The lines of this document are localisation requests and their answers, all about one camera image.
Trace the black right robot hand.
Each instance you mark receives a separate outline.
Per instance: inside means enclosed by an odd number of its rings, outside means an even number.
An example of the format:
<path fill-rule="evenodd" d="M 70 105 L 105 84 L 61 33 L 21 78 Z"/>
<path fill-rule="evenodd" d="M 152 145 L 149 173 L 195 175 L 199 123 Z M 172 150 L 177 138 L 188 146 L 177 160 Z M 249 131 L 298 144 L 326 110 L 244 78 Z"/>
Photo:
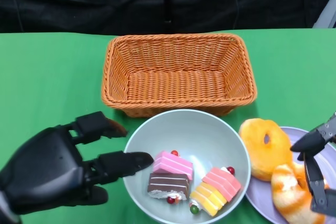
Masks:
<path fill-rule="evenodd" d="M 321 169 L 315 156 L 324 147 L 335 141 L 335 114 L 325 123 L 306 133 L 291 146 L 292 152 L 298 152 L 298 160 L 304 162 L 304 171 L 308 189 L 312 196 L 310 209 L 313 212 L 335 217 L 335 190 L 325 188 Z"/>

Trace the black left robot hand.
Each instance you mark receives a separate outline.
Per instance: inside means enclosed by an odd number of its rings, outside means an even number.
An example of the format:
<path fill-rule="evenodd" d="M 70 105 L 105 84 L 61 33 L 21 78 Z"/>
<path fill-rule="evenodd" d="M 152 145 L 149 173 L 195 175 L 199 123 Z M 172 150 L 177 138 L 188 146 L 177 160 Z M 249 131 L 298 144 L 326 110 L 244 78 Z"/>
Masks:
<path fill-rule="evenodd" d="M 77 145 L 126 135 L 123 126 L 98 111 L 31 137 L 1 170 L 1 223 L 20 223 L 21 215 L 62 206 L 106 203 L 105 184 L 135 175 L 153 158 L 117 151 L 84 161 Z"/>

